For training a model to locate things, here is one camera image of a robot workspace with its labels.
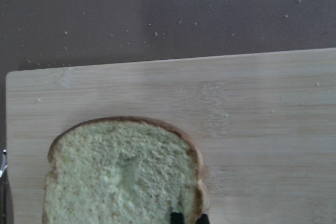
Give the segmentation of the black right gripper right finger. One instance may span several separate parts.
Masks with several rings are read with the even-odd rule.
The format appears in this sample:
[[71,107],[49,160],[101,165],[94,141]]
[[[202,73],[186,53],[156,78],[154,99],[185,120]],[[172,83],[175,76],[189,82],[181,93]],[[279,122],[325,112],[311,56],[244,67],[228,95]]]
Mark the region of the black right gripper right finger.
[[202,214],[199,219],[197,219],[196,224],[209,224],[209,218],[207,214]]

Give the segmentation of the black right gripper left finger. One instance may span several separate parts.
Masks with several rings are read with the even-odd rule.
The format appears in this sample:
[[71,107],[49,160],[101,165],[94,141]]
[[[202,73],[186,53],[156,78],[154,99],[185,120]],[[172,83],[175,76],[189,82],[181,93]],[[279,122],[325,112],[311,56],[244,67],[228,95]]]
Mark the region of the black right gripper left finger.
[[170,214],[170,224],[184,224],[184,216],[180,212],[172,212]]

